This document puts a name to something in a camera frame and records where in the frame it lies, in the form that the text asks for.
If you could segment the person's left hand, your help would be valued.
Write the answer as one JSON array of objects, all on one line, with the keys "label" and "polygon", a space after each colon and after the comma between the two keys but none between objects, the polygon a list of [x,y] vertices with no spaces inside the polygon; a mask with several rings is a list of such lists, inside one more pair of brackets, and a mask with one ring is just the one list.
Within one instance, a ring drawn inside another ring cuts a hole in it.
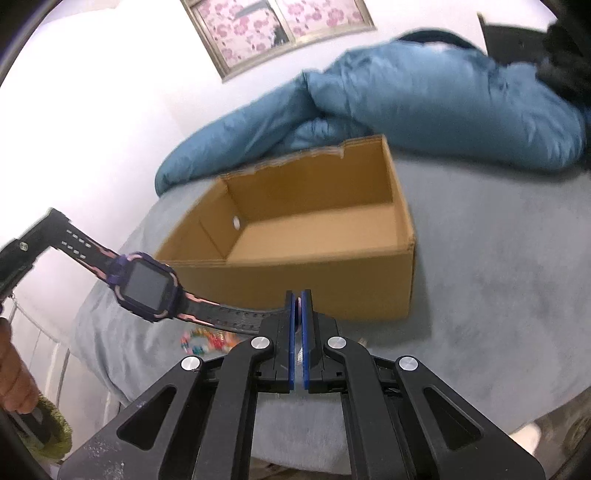
[{"label": "person's left hand", "polygon": [[0,397],[7,412],[29,414],[39,401],[39,389],[12,343],[8,321],[1,319],[0,335]]}]

